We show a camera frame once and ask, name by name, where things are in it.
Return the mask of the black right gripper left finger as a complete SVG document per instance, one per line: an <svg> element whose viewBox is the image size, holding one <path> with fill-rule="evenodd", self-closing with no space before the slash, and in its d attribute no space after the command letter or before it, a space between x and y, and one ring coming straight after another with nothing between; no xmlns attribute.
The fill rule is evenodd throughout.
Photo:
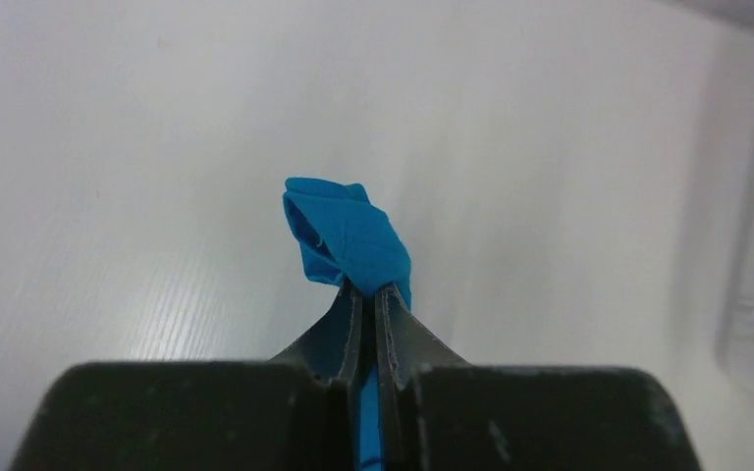
<svg viewBox="0 0 754 471"><path fill-rule="evenodd" d="M355 470L362 298L266 361L69 368L39 403L14 470Z"/></svg>

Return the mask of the blue t shirt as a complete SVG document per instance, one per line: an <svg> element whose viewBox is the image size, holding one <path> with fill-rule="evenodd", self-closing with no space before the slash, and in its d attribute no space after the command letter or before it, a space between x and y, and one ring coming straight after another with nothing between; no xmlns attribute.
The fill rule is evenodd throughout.
<svg viewBox="0 0 754 471"><path fill-rule="evenodd" d="M350 281L366 299L395 284L412 302L410 255L362 184L290 177L283 205L308 280L337 287Z"/></svg>

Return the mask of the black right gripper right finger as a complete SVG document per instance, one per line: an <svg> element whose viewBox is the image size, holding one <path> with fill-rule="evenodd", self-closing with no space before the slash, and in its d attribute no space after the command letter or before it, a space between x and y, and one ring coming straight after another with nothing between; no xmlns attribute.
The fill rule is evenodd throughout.
<svg viewBox="0 0 754 471"><path fill-rule="evenodd" d="M374 298L388 470L697 470L669 393L627 367L479 366Z"/></svg>

